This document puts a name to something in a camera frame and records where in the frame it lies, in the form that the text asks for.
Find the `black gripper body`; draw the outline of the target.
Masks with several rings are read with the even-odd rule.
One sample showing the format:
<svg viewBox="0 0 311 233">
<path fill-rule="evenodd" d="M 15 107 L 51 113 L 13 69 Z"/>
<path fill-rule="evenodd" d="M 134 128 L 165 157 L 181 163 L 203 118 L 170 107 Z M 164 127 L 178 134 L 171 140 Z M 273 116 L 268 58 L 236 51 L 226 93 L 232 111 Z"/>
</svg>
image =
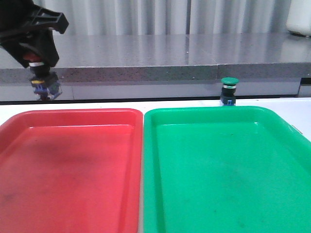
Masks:
<svg viewBox="0 0 311 233">
<path fill-rule="evenodd" d="M 0 35 L 11 36 L 33 30 L 31 16 L 36 11 L 32 0 L 0 1 Z"/>
</svg>

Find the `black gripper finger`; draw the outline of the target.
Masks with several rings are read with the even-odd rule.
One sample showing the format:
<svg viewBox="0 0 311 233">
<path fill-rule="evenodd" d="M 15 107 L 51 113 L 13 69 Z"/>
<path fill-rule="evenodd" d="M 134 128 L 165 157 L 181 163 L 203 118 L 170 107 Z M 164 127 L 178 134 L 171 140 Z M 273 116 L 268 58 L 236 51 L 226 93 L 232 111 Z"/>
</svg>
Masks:
<svg viewBox="0 0 311 233">
<path fill-rule="evenodd" d="M 64 34 L 69 22 L 64 13 L 34 6 L 26 16 L 26 27 L 30 30 L 51 29 Z"/>
<path fill-rule="evenodd" d="M 30 61 L 24 58 L 28 53 L 35 54 L 50 67 L 59 61 L 52 32 L 48 29 L 25 33 L 3 31 L 0 33 L 0 46 L 24 68 L 29 66 Z"/>
</svg>

